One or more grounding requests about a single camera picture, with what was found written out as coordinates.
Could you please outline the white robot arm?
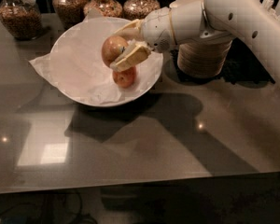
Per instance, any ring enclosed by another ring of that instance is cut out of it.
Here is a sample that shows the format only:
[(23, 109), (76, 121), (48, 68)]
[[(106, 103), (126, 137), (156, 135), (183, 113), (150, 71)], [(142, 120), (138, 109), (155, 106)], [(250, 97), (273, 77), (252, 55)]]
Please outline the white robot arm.
[(111, 63), (121, 72), (196, 41), (217, 44), (234, 38), (244, 42), (280, 87), (280, 16), (272, 0), (177, 0), (176, 7), (150, 12), (115, 34), (132, 43)]

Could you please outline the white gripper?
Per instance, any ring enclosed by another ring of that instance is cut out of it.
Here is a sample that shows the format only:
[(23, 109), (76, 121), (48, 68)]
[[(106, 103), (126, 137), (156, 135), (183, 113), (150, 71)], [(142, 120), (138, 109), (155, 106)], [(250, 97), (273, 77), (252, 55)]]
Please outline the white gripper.
[(164, 53), (175, 48), (175, 40), (168, 7), (150, 12), (143, 20), (133, 20), (125, 24), (114, 35), (132, 40), (128, 47), (110, 64), (116, 72), (123, 72), (145, 61), (151, 49)]

